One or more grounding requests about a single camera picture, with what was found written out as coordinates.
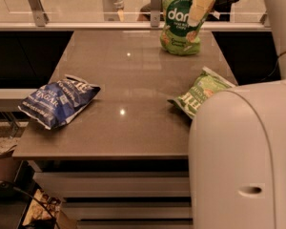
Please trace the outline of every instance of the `glass railing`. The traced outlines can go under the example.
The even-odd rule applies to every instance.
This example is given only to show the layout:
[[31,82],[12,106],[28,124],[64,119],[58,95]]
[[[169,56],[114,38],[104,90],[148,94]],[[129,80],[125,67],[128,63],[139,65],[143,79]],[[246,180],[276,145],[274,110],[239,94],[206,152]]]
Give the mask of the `glass railing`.
[[[0,0],[0,30],[161,29],[163,21],[150,19],[150,4],[160,14],[161,0]],[[216,0],[203,28],[267,30],[265,11],[263,0]]]

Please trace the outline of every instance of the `white robot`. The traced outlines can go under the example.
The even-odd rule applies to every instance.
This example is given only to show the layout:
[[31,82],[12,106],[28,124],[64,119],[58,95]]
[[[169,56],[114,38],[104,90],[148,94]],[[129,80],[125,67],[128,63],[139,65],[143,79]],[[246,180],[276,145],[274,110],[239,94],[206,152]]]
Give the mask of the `white robot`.
[[286,229],[286,0],[265,0],[282,80],[215,94],[189,143],[194,229]]

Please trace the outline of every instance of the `wire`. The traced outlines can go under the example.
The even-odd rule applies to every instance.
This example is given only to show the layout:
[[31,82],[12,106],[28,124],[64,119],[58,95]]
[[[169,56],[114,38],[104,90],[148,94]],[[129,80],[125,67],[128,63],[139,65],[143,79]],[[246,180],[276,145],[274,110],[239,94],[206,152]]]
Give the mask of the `wire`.
[[17,146],[17,144],[14,144],[14,145],[12,145],[7,151],[5,151],[5,152],[0,152],[0,155],[3,155],[3,154],[6,154],[6,153],[8,153],[10,150],[12,150],[14,147],[16,147]]
[[270,76],[276,71],[277,66],[278,66],[278,59],[276,60],[276,64],[275,64],[274,68],[271,70],[271,72],[268,73],[266,77],[260,79],[259,82],[262,82],[262,81],[264,81],[265,79],[267,79],[268,77],[270,77]]
[[19,44],[19,46],[20,46],[20,48],[21,48],[21,50],[22,50],[24,56],[25,56],[26,59],[27,59],[27,62],[28,62],[28,64],[29,64],[29,67],[31,68],[31,72],[32,72],[33,75],[36,77],[36,80],[38,81],[38,84],[41,85],[42,82],[40,81],[40,79],[39,79],[39,77],[38,77],[38,74],[36,73],[36,70],[35,70],[34,67],[32,66],[32,64],[31,64],[31,62],[30,62],[30,59],[29,59],[29,57],[28,57],[28,55],[27,55],[27,53],[26,53],[26,50],[24,49],[24,46],[22,45],[22,43],[21,43],[21,41],[20,41],[20,39],[19,39],[18,36],[17,36],[16,40],[17,40],[17,42],[18,42],[18,44]]
[[13,186],[12,189],[17,191],[17,192],[19,192],[19,193],[21,193],[21,194],[29,196],[31,199],[35,200],[41,207],[44,208],[45,211],[47,211],[47,213],[51,216],[51,219],[53,219],[55,221],[55,225],[57,226],[57,228],[60,229],[60,226],[57,223],[56,218],[51,214],[51,211],[41,201],[39,201],[38,199],[36,199],[34,196],[32,196],[31,194],[27,193],[26,191],[23,191],[19,187]]

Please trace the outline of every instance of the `drawer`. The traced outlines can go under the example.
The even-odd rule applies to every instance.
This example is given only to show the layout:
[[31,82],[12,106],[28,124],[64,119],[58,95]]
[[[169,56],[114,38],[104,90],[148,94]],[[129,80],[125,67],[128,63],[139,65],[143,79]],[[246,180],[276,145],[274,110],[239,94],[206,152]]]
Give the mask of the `drawer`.
[[187,174],[35,173],[34,180],[57,198],[189,197]]
[[186,202],[80,202],[62,205],[69,219],[192,219],[192,208]]
[[78,221],[77,229],[194,229],[192,220]]

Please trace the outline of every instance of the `railing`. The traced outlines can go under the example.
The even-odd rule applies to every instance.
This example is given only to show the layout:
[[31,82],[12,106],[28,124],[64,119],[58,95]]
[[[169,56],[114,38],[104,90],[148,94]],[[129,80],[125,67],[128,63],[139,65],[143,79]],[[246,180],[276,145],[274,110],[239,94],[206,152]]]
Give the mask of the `railing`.
[[[229,21],[206,21],[202,30],[270,30],[263,23],[263,0],[237,1],[231,2],[234,4],[231,11],[227,12]],[[161,0],[122,2],[123,21],[117,16],[112,0],[0,0],[0,31],[162,30],[164,23],[160,22]],[[137,21],[140,9],[149,3],[150,21]]]

